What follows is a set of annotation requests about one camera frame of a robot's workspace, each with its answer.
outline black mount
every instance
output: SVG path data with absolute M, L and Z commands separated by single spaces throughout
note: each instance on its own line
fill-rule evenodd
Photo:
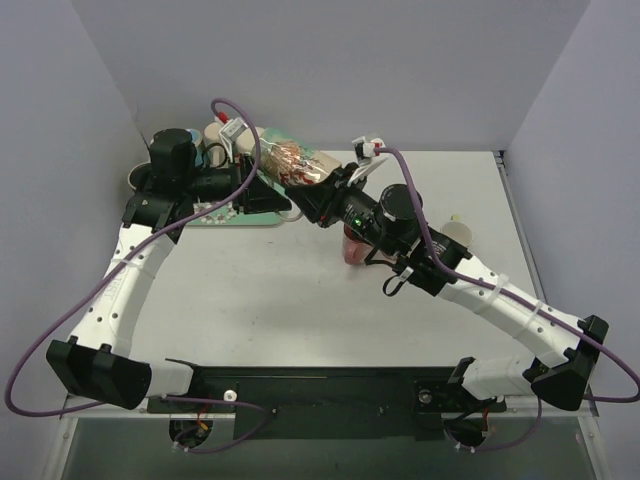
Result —
M 596 315 L 578 322 L 578 327 L 588 337 L 599 344 L 604 343 L 609 324 Z M 524 377 L 531 382 L 531 390 L 538 397 L 554 407 L 575 411 L 580 408 L 589 377 L 593 372 L 600 352 L 584 341 L 578 347 L 567 349 L 567 363 L 555 368 L 547 368 L 534 360 Z
M 413 436 L 441 440 L 446 412 L 478 408 L 451 367 L 199 367 L 186 397 L 223 398 L 233 390 L 243 402 L 268 408 L 273 420 L 257 439 L 374 439 Z M 505 404 L 491 411 L 505 410 Z M 150 413 L 198 412 L 201 404 L 150 399 Z M 260 413 L 212 405 L 234 413 L 234 438 L 260 420 Z
M 311 223 L 321 228 L 330 227 L 341 220 L 345 199 L 354 192 L 361 191 L 366 184 L 366 180 L 362 180 L 351 187 L 347 186 L 357 168 L 356 163 L 349 163 L 336 168 L 322 183 L 286 187 L 285 194 Z
M 215 202 L 231 195 L 245 178 L 253 166 L 253 159 L 248 155 L 240 156 L 236 163 L 227 167 L 203 166 L 197 170 L 193 178 L 184 186 L 183 193 L 189 201 Z M 154 181 L 152 164 L 144 163 L 136 167 L 129 176 L 129 183 L 137 190 L 148 191 L 148 185 Z M 267 184 L 260 175 L 256 176 L 249 187 L 233 202 L 233 208 L 245 215 L 288 212 L 291 201 Z
M 149 364 L 76 345 L 73 337 L 53 340 L 47 362 L 70 394 L 129 410 L 140 405 L 151 384 Z

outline metal frame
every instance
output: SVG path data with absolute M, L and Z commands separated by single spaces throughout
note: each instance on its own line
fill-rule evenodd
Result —
M 518 209 L 515 205 L 511 186 L 509 185 L 509 178 L 506 170 L 506 165 L 504 163 L 503 153 L 500 152 L 499 155 L 494 156 L 496 158 L 496 166 L 500 174 L 500 179 L 502 180 L 502 186 L 504 187 L 504 191 L 507 196 L 507 202 L 509 204 L 509 208 L 511 209 L 511 215 L 513 216 L 513 221 L 516 225 L 516 231 L 518 232 L 520 245 L 522 246 L 525 261 L 527 263 L 527 267 L 529 268 L 529 274 L 531 275 L 531 281 L 533 282 L 535 293 L 540 299 L 546 302 L 544 289 L 542 287 L 542 282 L 540 281 L 540 276 L 538 274 L 538 269 L 531 252 L 531 247 L 529 246 L 529 242 L 525 235 L 524 227 L 522 225 L 520 215 L 518 214 Z M 516 399 L 514 398 L 509 400 L 509 407 L 510 410 L 515 414 L 517 413 L 518 408 L 514 407 L 514 400 Z M 525 409 L 529 410 L 529 413 L 527 415 L 531 415 L 531 405 L 527 404 Z M 571 415 L 570 412 L 553 412 L 553 410 L 554 409 L 552 407 L 545 408 L 544 416 L 566 417 Z M 593 402 L 582 402 L 582 407 L 580 408 L 580 410 L 578 410 L 578 412 L 582 413 L 581 415 L 576 416 L 578 416 L 578 424 L 580 425 L 582 438 L 584 440 L 584 445 L 587 449 L 589 459 L 591 460 L 591 466 L 593 468 L 594 474 L 598 480 L 608 480 L 612 478 L 611 470 L 607 461 L 602 435 L 600 434 L 600 429 L 596 421 L 596 418 L 599 416 L 597 406 Z
M 42 480 L 59 480 L 62 478 L 77 425 L 77 418 L 60 419 L 42 472 Z

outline light purple wall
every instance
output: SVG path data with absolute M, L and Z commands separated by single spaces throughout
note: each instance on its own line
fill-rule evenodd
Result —
M 319 147 L 501 149 L 588 0 L 73 0 L 149 135 L 245 105 Z
M 4 390 L 27 346 L 104 273 L 124 176 L 144 145 L 68 0 L 3 2 L 0 65 Z M 43 350 L 14 396 L 36 410 L 60 407 L 65 393 Z M 2 403 L 0 477 L 40 478 L 57 423 L 17 417 Z
M 551 303 L 610 322 L 640 370 L 640 2 L 593 0 L 507 151 Z M 602 360 L 597 394 L 629 395 Z M 599 405 L 615 478 L 637 479 L 640 405 Z

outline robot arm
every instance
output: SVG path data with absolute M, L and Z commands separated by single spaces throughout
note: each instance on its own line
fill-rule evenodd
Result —
M 234 144 L 240 153 L 250 153 L 251 143 L 242 125 L 231 123 L 220 131 L 225 145 Z M 228 169 L 191 172 L 174 171 L 175 155 L 184 155 L 192 165 L 190 137 L 184 131 L 165 131 L 150 147 L 150 172 L 141 175 L 134 197 L 127 205 L 123 226 L 111 267 L 122 261 L 134 245 L 192 213 L 198 197 L 222 198 L 240 182 L 236 178 L 250 159 Z M 531 355 L 497 360 L 462 359 L 453 376 L 476 400 L 502 395 L 536 394 L 548 403 L 567 410 L 579 407 L 597 352 L 582 345 L 577 337 L 537 315 L 550 307 L 511 285 L 508 278 L 486 267 L 466 248 L 430 229 L 435 252 L 449 269 L 467 277 L 483 278 L 496 287 L 483 289 L 443 273 L 429 256 L 417 217 L 405 185 L 391 185 L 375 201 L 362 191 L 366 176 L 381 162 L 367 161 L 364 141 L 356 142 L 359 164 L 342 166 L 317 150 L 300 145 L 280 132 L 261 131 L 261 168 L 280 184 L 289 199 L 312 223 L 327 228 L 345 223 L 353 234 L 395 259 L 390 265 L 398 282 L 394 295 L 405 283 L 457 303 L 483 317 L 522 343 Z M 255 180 L 242 205 L 245 213 L 287 210 L 286 199 L 273 194 Z M 132 259 L 90 305 L 67 342 L 53 341 L 47 360 L 68 391 L 124 408 L 135 408 L 145 397 L 184 394 L 192 383 L 193 370 L 184 363 L 129 359 L 135 323 L 162 262 L 177 243 L 181 229 L 158 238 Z M 537 305 L 530 312 L 510 298 L 506 289 Z M 607 324 L 592 316 L 577 317 L 554 312 L 565 323 L 582 329 L 602 343 Z

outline white bottle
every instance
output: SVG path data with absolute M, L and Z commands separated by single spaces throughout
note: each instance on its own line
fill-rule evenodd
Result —
M 283 187 L 321 183 L 342 164 L 333 157 L 309 147 L 275 128 L 257 128 L 262 160 L 260 169 Z M 251 130 L 235 141 L 239 153 L 253 155 L 255 142 Z

